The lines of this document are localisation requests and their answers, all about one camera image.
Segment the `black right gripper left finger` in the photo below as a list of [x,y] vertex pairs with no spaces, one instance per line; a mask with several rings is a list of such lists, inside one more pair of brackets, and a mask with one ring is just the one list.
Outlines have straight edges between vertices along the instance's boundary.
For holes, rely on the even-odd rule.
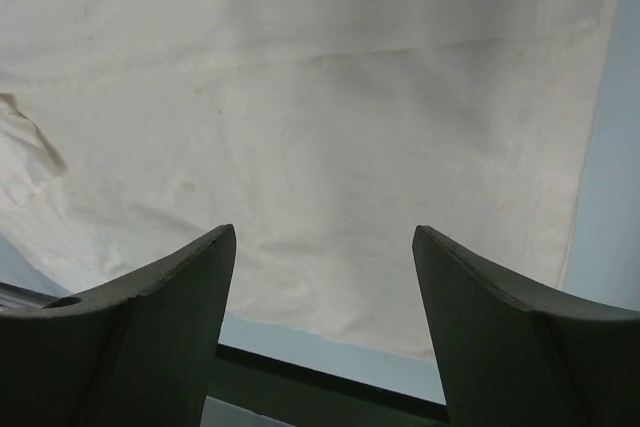
[[223,225],[126,275],[1,314],[5,426],[196,426],[235,262]]

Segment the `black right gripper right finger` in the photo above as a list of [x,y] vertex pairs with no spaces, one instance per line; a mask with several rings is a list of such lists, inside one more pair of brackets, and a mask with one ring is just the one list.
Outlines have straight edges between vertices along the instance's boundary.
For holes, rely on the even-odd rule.
[[639,315],[415,230],[421,297],[455,426],[635,426]]

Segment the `cream white t shirt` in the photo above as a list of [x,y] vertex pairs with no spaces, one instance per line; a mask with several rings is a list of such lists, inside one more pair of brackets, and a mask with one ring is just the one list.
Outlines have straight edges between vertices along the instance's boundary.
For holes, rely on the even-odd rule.
[[417,226],[562,284],[615,5],[1,0],[1,233],[82,291],[231,224],[231,312],[428,358]]

